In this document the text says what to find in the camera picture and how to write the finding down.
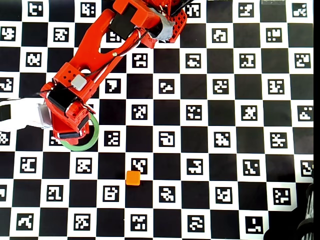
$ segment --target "checkerboard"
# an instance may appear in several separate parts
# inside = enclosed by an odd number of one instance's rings
[[[1,0],[0,98],[51,81],[112,3]],[[176,43],[141,44],[89,100],[89,150],[70,152],[50,128],[0,132],[0,240],[253,240],[272,228],[293,239],[314,159],[313,5],[185,11]],[[108,32],[100,52],[122,43]],[[140,186],[126,186],[129,170]]]

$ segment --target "small orange block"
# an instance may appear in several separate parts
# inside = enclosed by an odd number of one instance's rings
[[[139,186],[140,185],[140,171],[127,171],[126,172],[126,185]]]

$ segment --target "checkerboard mat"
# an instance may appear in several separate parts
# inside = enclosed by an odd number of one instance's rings
[[[1,0],[0,98],[51,81],[112,3]],[[312,3],[185,11],[176,43],[132,50],[88,101],[91,149],[70,152],[50,128],[0,132],[0,240],[291,239],[314,165]],[[100,52],[123,42],[108,32]]]

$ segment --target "white square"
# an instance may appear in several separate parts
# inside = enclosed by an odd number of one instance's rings
[[[173,80],[174,86],[165,80]],[[153,99],[155,100],[180,100],[180,74],[179,73],[154,73],[153,74]]]
[[[223,189],[219,190],[220,187],[229,189],[227,191],[223,191]],[[239,210],[239,193],[237,181],[210,181],[209,188],[211,210]]]
[[[0,134],[5,135],[7,138],[7,133],[0,131]],[[9,145],[0,145],[0,152],[15,152],[16,151],[16,139],[17,139],[17,131],[10,132]]]
[[[301,119],[311,119],[311,117],[308,116],[306,112],[306,115],[303,115],[303,113],[298,113],[298,106],[306,106],[304,110],[308,111],[311,108],[311,110],[314,112],[313,100],[291,100],[292,127],[313,128],[314,121],[301,121]]]
[[[17,230],[18,214],[33,214],[32,230]],[[38,237],[40,226],[40,207],[12,207],[10,219],[10,237]]]
[[[70,179],[97,180],[98,152],[72,151],[70,152]]]
[[[6,189],[0,187],[0,208],[11,208],[12,197],[14,193],[14,180],[13,179],[1,179],[0,185],[5,185]]]
[[[75,46],[75,23],[53,22],[48,23],[48,48],[73,48]]]
[[[264,132],[264,151],[265,154],[294,154],[294,134],[290,126],[265,126]],[[270,134],[286,133],[287,148],[271,148]]]
[[[181,153],[180,126],[153,126],[154,153]]]
[[[290,74],[263,73],[261,79],[263,100],[291,100]]]
[[[46,73],[48,48],[44,46],[22,46],[20,48],[21,73]]]
[[[313,47],[290,47],[289,51],[289,73],[290,74],[314,74],[314,48]],[[297,63],[299,65],[310,64],[310,68],[296,67],[295,57],[304,55],[306,62]]]
[[[82,6],[83,4],[95,3],[93,8],[91,6]],[[85,0],[74,2],[74,22],[76,23],[94,23],[102,13],[102,3],[98,0]]]
[[[200,99],[181,99],[180,125],[208,126],[208,101]]]
[[[184,7],[187,24],[205,24],[207,22],[207,4],[202,0],[194,0]]]
[[[0,99],[19,98],[20,72],[0,71],[0,78],[7,78],[0,84]]]
[[[208,49],[233,49],[234,25],[228,23],[206,24],[206,47]]]
[[[290,189],[288,195],[290,197],[291,205],[276,205],[274,204],[274,188],[276,189]],[[297,208],[297,191],[295,182],[267,182],[266,183],[266,194],[268,202],[268,211],[284,211],[291,212]],[[282,200],[287,200],[288,196],[278,196],[279,199],[275,201],[282,202]]]
[[[244,9],[240,9],[239,4],[241,3],[246,3],[247,6],[245,6]],[[233,2],[232,8],[233,23],[260,23],[260,0],[237,0]],[[246,12],[239,17],[240,10],[246,10]]]
[[[207,73],[207,49],[206,48],[180,48],[180,73],[181,74],[206,74]]]
[[[282,38],[282,42],[276,42],[277,38]],[[288,24],[286,22],[260,22],[260,41],[262,49],[287,49]]]
[[[69,207],[69,179],[42,179],[41,180],[41,208],[68,208]]]
[[[208,100],[235,100],[235,75],[228,73],[207,74]]]
[[[246,231],[246,217],[262,217],[263,232],[260,234],[247,233]],[[264,234],[269,230],[269,213],[268,211],[252,211],[252,210],[240,210],[239,211],[239,227],[240,227],[240,239],[248,240],[262,240]]]
[[[168,187],[174,187],[175,194]],[[180,180],[153,180],[153,208],[181,209],[182,194]]]
[[[1,47],[21,47],[22,22],[0,21],[0,36],[5,40],[0,41]]]
[[[135,218],[135,228],[146,228],[146,231],[131,231],[132,215],[146,215],[146,226],[139,223],[139,218]],[[152,238],[154,236],[154,210],[152,208],[125,208],[124,209],[124,236],[126,238]]]
[[[16,151],[14,155],[14,179],[41,179],[43,166],[42,151]]]
[[[209,181],[209,154],[208,153],[181,153],[180,154],[182,181]]]
[[[125,180],[98,179],[96,185],[96,207],[100,209],[124,209],[125,194]]]
[[[224,139],[230,141],[220,143],[219,139],[215,139],[219,137],[219,133],[224,134]],[[236,135],[236,127],[235,126],[208,126],[208,149],[210,154],[236,154],[237,153],[237,135]]]
[[[75,227],[75,214],[88,216],[90,215],[90,222],[85,219],[84,224],[89,224],[90,230],[74,230]],[[68,208],[68,237],[95,237],[97,229],[97,209],[95,207],[69,207]]]
[[[295,182],[296,183],[313,183],[311,172],[313,169],[313,154],[295,154],[294,155],[294,170],[295,170]]]
[[[293,13],[293,3],[302,3],[306,4],[306,16],[304,17],[297,17],[294,16]],[[314,10],[313,10],[313,4],[314,2],[308,1],[308,0],[286,0],[285,1],[285,8],[286,8],[286,21],[287,23],[314,23]]]
[[[125,124],[127,126],[153,126],[153,99],[127,99],[125,107]]]
[[[258,163],[246,160],[258,160]],[[255,171],[257,168],[260,170],[260,174]],[[236,171],[239,182],[266,182],[266,156],[264,154],[237,153]]]
[[[126,152],[126,126],[125,125],[100,125],[98,139],[99,153],[125,153]],[[105,131],[120,132],[119,146],[105,146]]]
[[[253,68],[240,68],[240,58],[244,59],[247,65],[253,65]],[[234,48],[233,49],[233,67],[234,74],[261,74],[261,48]]]
[[[235,125],[237,127],[263,127],[264,102],[262,100],[235,100]]]
[[[134,48],[126,55],[127,74],[153,74],[154,50],[146,48]]]
[[[140,179],[142,181],[152,181],[154,179],[154,154],[152,152],[125,153],[125,172],[138,170],[140,170]]]
[[[22,1],[22,22],[49,22],[49,0],[33,0],[31,4],[29,1]]]
[[[188,225],[188,216],[195,216],[195,226],[194,228],[199,228],[203,231],[204,223],[204,232],[192,232],[190,226]],[[197,216],[201,216],[203,219],[196,219]],[[181,227],[182,227],[182,238],[183,239],[210,239],[211,238],[211,215],[210,209],[182,209],[181,210]]]
[[[99,99],[126,99],[127,98],[127,74],[109,73],[99,85]]]
[[[50,138],[50,131],[52,131],[52,127],[48,127],[43,129],[43,152],[71,152],[68,148],[64,147],[60,140],[51,137]],[[59,145],[49,145],[49,142],[56,141]]]

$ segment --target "green rubber band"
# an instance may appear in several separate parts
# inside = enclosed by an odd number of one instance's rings
[[[60,141],[61,144],[63,146],[65,146],[67,149],[74,151],[74,152],[82,152],[82,151],[88,150],[93,145],[95,145],[95,143],[97,142],[98,137],[99,137],[99,123],[92,113],[90,113],[90,120],[94,126],[94,133],[93,133],[91,140],[88,143],[86,143],[85,145],[82,145],[82,146],[75,146],[75,145],[71,145],[67,141]]]

